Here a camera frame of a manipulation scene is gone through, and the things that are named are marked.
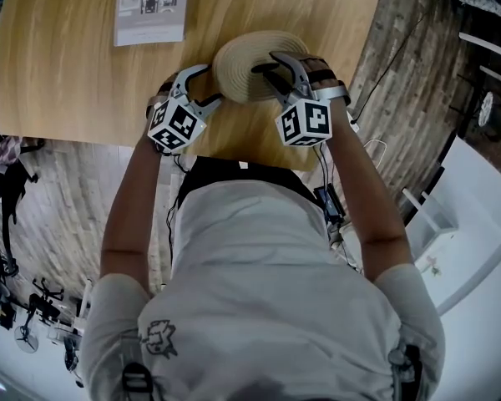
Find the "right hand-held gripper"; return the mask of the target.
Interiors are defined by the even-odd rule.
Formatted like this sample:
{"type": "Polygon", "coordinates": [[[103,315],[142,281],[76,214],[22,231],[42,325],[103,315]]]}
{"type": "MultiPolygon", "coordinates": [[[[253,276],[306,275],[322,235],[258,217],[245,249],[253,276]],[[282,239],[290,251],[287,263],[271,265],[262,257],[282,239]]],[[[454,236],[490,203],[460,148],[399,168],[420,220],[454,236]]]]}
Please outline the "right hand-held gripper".
{"type": "Polygon", "coordinates": [[[332,137],[331,101],[343,98],[350,103],[344,84],[313,91],[300,60],[306,54],[270,52],[275,63],[254,66],[250,77],[250,101],[277,99],[282,113],[275,119],[283,145],[313,147],[332,137]],[[283,66],[291,73],[288,82],[280,72],[283,66]]]}

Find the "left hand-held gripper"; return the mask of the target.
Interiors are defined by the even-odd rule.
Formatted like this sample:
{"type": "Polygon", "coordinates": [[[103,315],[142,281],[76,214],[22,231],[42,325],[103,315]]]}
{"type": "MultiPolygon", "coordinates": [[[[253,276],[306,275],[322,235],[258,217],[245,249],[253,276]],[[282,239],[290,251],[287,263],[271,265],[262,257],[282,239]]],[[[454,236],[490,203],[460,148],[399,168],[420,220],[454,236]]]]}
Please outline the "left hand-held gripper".
{"type": "Polygon", "coordinates": [[[164,152],[175,152],[191,145],[206,128],[205,118],[216,111],[224,96],[216,93],[197,101],[189,97],[190,81],[210,70],[197,64],[181,70],[166,96],[149,100],[147,136],[164,152]]]}

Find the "person's right hand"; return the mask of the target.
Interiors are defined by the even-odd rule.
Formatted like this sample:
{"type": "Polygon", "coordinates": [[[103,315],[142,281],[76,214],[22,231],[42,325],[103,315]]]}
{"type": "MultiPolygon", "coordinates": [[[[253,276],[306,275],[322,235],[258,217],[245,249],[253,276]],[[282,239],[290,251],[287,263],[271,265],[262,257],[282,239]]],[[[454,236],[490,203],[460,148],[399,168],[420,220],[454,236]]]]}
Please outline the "person's right hand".
{"type": "Polygon", "coordinates": [[[339,85],[336,75],[324,59],[307,55],[300,62],[312,90],[334,88],[339,85]]]}

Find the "person's left hand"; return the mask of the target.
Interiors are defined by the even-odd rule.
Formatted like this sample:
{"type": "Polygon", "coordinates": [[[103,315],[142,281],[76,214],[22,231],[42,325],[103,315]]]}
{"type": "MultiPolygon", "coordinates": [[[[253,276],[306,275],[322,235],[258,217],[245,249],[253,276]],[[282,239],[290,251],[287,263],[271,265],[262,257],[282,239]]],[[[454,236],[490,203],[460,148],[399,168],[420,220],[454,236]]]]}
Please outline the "person's left hand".
{"type": "Polygon", "coordinates": [[[148,101],[147,108],[145,111],[146,119],[149,119],[151,116],[151,111],[156,104],[162,104],[169,97],[174,97],[178,95],[179,86],[178,86],[178,76],[179,72],[172,74],[169,78],[167,78],[163,84],[159,87],[157,94],[151,97],[148,101]]]}

